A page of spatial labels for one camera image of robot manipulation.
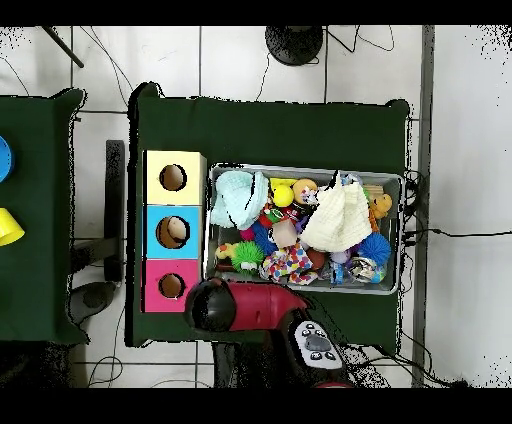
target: blue box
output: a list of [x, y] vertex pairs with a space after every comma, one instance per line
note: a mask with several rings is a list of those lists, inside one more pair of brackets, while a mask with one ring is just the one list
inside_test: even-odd
[[[147, 247], [146, 259], [200, 259], [202, 217], [200, 206], [146, 206]], [[169, 249], [160, 244], [156, 230], [160, 221], [175, 216], [183, 219], [189, 228], [189, 238], [179, 248]]]

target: yellow ball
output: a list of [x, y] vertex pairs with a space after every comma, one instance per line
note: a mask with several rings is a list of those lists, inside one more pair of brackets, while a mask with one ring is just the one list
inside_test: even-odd
[[290, 206], [293, 202], [293, 190], [291, 187], [279, 185], [274, 190], [274, 205], [278, 208]]

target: pink box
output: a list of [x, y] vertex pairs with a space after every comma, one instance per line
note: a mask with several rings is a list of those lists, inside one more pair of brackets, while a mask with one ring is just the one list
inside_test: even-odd
[[[183, 293], [177, 298], [165, 297], [159, 287], [167, 274], [175, 274], [185, 283]], [[146, 261], [144, 290], [144, 312], [184, 312], [185, 299], [192, 287], [200, 280], [200, 261], [197, 259], [152, 259]]]

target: wooden cube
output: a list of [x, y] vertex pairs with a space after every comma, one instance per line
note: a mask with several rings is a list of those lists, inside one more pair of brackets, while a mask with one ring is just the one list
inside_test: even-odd
[[206, 159], [198, 152], [147, 150], [146, 200], [150, 205], [202, 205]]

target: green table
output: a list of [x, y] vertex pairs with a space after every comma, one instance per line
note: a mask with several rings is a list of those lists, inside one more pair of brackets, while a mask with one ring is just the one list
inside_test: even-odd
[[[142, 151], [198, 151], [208, 165], [238, 162], [403, 174], [409, 106], [404, 100], [374, 106], [171, 99], [162, 98], [159, 91], [154, 83], [141, 84], [129, 105], [127, 236], [132, 266], [127, 269], [126, 343], [262, 340], [259, 331], [210, 334], [189, 328], [181, 314], [140, 312]], [[303, 294], [316, 305], [313, 319], [336, 341], [380, 345], [395, 352], [398, 293]]]
[[15, 168], [0, 207], [25, 235], [0, 247], [0, 340], [81, 343], [66, 313], [70, 270], [70, 119], [81, 90], [51, 98], [0, 97], [0, 135]]

